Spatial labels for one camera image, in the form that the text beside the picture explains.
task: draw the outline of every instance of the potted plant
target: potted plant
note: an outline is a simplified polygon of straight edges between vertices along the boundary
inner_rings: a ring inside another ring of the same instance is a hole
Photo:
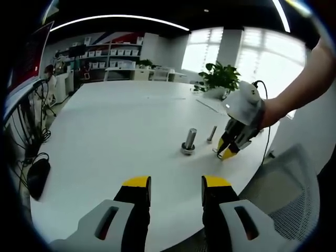
[[[149,59],[143,59],[143,60],[138,60],[136,64],[139,65],[140,68],[149,69],[153,65],[153,62],[150,61]]]
[[[198,73],[204,82],[199,82],[199,86],[195,85],[194,91],[205,92],[208,93],[208,96],[225,99],[230,92],[238,89],[240,74],[237,72],[237,68],[231,65],[223,67],[218,61],[216,64],[206,64],[205,68],[208,72]]]

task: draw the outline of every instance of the round table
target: round table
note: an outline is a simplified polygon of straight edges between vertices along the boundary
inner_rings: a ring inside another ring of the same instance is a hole
[[[75,232],[78,220],[135,176],[152,177],[147,251],[169,248],[203,228],[202,175],[224,177],[237,194],[244,189],[261,164],[268,131],[221,161],[212,149],[229,117],[198,102],[205,98],[192,89],[185,83],[106,81],[85,84],[69,99],[40,148],[51,165],[44,192],[39,201],[31,198],[34,226],[47,243]],[[190,128],[197,129],[196,150],[185,156],[180,147]]]

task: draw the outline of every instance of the bright window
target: bright window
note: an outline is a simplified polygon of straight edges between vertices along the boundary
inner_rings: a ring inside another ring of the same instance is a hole
[[[193,31],[189,35],[182,69],[201,72],[206,70],[207,63],[216,63],[222,35],[222,27]]]
[[[305,44],[289,35],[275,31],[245,28],[237,57],[241,80],[262,80],[268,98],[279,95],[301,73],[306,64]],[[262,98],[266,93],[259,88]],[[293,118],[295,111],[288,117]]]

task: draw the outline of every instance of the gray chair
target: gray chair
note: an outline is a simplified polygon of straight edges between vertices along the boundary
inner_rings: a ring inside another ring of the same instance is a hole
[[[152,80],[168,81],[171,69],[166,67],[155,68]]]
[[[305,240],[319,219],[317,175],[300,145],[262,165],[239,197],[268,214],[287,239]]]

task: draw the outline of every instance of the metal screw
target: metal screw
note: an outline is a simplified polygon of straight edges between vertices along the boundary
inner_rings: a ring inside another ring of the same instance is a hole
[[[217,126],[214,126],[214,128],[212,129],[211,135],[207,139],[208,143],[212,143],[212,138],[214,137],[216,129],[217,129]]]
[[[182,143],[182,146],[181,146],[181,152],[183,154],[191,155],[194,152],[195,150],[194,140],[196,137],[196,133],[197,133],[197,130],[194,128],[191,128],[189,130],[187,140],[184,143]]]

